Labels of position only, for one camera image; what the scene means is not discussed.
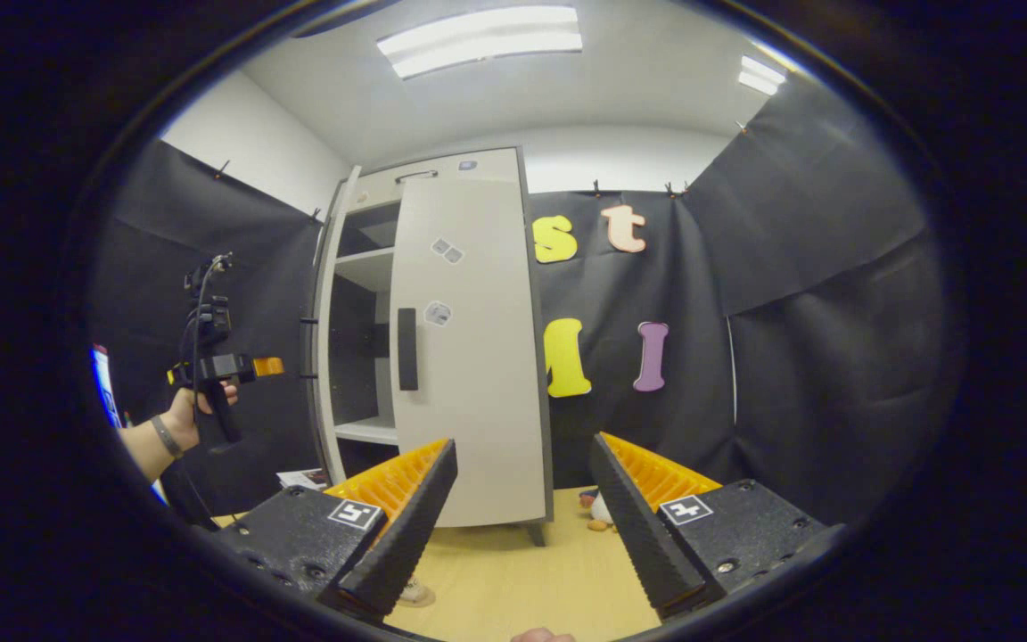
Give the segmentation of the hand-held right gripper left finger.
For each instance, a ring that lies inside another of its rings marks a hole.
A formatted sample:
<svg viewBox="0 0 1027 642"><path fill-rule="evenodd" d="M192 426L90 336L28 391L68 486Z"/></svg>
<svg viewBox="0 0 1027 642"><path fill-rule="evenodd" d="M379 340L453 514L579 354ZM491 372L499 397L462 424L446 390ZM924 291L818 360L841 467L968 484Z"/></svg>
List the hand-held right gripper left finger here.
<svg viewBox="0 0 1027 642"><path fill-rule="evenodd" d="M456 443L441 439L325 490L289 485L212 539L286 592L380 622L415 573L457 473Z"/></svg>

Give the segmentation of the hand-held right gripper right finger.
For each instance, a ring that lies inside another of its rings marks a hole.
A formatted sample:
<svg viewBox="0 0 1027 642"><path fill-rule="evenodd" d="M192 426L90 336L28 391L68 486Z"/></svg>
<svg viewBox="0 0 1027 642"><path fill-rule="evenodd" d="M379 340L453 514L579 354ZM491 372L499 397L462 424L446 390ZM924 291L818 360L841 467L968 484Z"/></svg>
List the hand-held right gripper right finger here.
<svg viewBox="0 0 1027 642"><path fill-rule="evenodd" d="M838 543L828 525L754 479L720 484L614 435L588 466L651 607L664 621L808 566Z"/></svg>

